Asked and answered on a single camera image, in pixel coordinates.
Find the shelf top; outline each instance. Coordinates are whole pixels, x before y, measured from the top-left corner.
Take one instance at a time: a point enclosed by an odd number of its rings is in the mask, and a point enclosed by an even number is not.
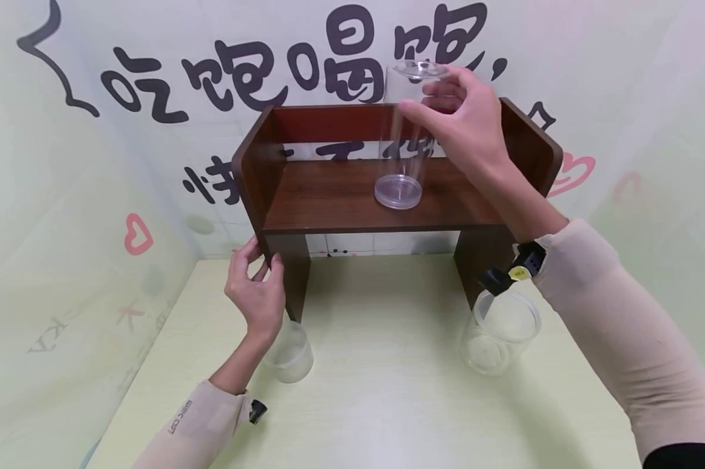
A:
[[[288,162],[263,232],[456,231],[502,224],[491,204],[448,159],[428,160],[426,171],[420,204],[393,210],[373,196],[378,160]]]

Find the arm sleeve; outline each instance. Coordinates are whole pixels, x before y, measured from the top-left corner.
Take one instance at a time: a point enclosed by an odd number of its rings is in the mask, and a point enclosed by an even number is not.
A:
[[[173,419],[146,445],[132,469],[207,469],[241,423],[250,398],[202,381]]]
[[[705,369],[667,312],[585,221],[537,239],[534,282],[622,406],[640,460],[670,444],[705,444]]]

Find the light green tabletop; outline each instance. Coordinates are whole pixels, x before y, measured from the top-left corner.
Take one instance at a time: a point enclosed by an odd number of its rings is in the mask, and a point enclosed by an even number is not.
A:
[[[223,295],[228,261],[201,261],[89,469],[127,468],[245,332]],[[622,410],[531,282],[542,331],[505,376],[457,356],[470,311],[451,256],[313,261],[302,324],[315,363],[296,384],[260,369],[269,408],[213,468],[638,468]]]

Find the pink heart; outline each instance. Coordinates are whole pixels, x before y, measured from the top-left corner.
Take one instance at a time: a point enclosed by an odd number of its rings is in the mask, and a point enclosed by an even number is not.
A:
[[[144,241],[140,242],[138,245],[134,245],[134,240],[138,237],[138,231],[144,235]],[[122,245],[126,248],[126,251],[131,256],[143,255],[149,248],[154,244],[154,238],[152,238],[149,228],[141,220],[139,214],[129,213],[126,217],[126,238],[122,242]]]
[[[625,196],[625,190],[629,186],[632,186],[632,190],[630,192],[630,196],[632,197],[626,197]],[[615,189],[613,189],[613,201],[615,203],[623,203],[626,202],[626,199],[631,199],[637,194],[639,194],[639,191],[642,189],[642,175],[639,174],[638,172],[630,172],[624,174],[624,177],[621,178],[621,180],[616,184]]]
[[[553,197],[559,193],[564,193],[566,191],[571,191],[579,184],[583,183],[585,179],[590,176],[590,173],[595,169],[595,158],[591,156],[583,156],[580,158],[574,158],[571,153],[564,153],[564,161],[561,162],[561,173],[568,173],[574,167],[584,164],[585,170],[580,176],[572,179],[571,176],[566,176],[563,178],[558,178],[554,181],[553,186],[561,186],[557,189],[553,189],[549,192],[548,197]]]

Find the clear container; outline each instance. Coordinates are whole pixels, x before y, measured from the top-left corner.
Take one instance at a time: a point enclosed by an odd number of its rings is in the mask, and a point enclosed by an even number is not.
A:
[[[480,293],[460,340],[460,354],[471,369],[497,376],[519,358],[540,332],[540,314],[530,300],[506,291]]]
[[[386,69],[384,104],[395,104],[382,123],[379,177],[373,193],[388,208],[416,206],[423,194],[424,163],[433,153],[433,137],[420,125],[403,119],[396,104],[403,99],[422,102],[423,85],[444,78],[447,69],[429,61],[402,60]]]
[[[313,351],[303,326],[285,321],[263,361],[283,383],[297,383],[308,375],[313,367]]]

